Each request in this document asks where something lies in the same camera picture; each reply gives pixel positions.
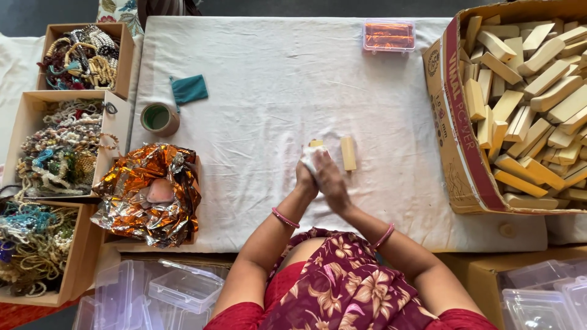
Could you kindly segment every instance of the pink bangle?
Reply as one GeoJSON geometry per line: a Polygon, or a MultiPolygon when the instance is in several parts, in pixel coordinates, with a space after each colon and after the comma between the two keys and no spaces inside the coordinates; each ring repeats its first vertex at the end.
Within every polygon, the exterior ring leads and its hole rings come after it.
{"type": "Polygon", "coordinates": [[[393,233],[393,230],[395,229],[395,224],[391,224],[389,225],[389,229],[387,230],[387,232],[385,233],[385,235],[383,235],[383,237],[377,241],[377,243],[375,245],[371,245],[371,250],[375,250],[376,248],[378,248],[383,242],[385,242],[386,239],[388,239],[391,234],[393,233]]]}
{"type": "Polygon", "coordinates": [[[277,212],[277,208],[274,207],[271,209],[271,211],[277,217],[277,219],[280,219],[281,221],[285,222],[285,224],[288,224],[288,225],[292,226],[293,228],[299,228],[299,224],[295,224],[295,223],[289,221],[286,217],[282,216],[279,212],[277,212]]]}

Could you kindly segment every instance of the floral cushion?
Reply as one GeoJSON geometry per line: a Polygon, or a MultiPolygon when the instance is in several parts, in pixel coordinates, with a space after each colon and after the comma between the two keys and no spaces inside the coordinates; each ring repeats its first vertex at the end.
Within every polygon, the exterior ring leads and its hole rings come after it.
{"type": "Polygon", "coordinates": [[[100,0],[98,6],[98,23],[126,23],[133,36],[144,35],[139,22],[137,0],[100,0]]]}

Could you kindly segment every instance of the orange foil inside plastic box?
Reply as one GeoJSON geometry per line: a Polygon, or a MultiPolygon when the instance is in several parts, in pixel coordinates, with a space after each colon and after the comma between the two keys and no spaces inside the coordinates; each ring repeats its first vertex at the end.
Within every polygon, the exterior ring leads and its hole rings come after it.
{"type": "Polygon", "coordinates": [[[373,53],[413,52],[416,48],[416,23],[393,19],[366,19],[363,48],[373,53]]]}

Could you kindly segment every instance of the crumpled foil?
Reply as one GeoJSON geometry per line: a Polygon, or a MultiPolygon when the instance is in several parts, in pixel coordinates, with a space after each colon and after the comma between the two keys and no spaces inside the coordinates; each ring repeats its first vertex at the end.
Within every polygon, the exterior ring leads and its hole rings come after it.
{"type": "Polygon", "coordinates": [[[91,221],[116,235],[145,240],[150,246],[179,246],[198,231],[195,209],[201,196],[194,188],[195,152],[171,144],[145,144],[121,157],[92,190],[102,198],[91,221]],[[155,179],[173,186],[171,203],[147,201],[155,179]]]}

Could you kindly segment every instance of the tape roll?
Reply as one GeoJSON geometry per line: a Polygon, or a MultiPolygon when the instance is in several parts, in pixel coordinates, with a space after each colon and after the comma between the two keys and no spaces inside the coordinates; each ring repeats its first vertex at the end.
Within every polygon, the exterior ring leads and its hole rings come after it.
{"type": "Polygon", "coordinates": [[[164,103],[151,103],[141,113],[141,124],[158,137],[168,137],[180,128],[180,115],[164,103]]]}

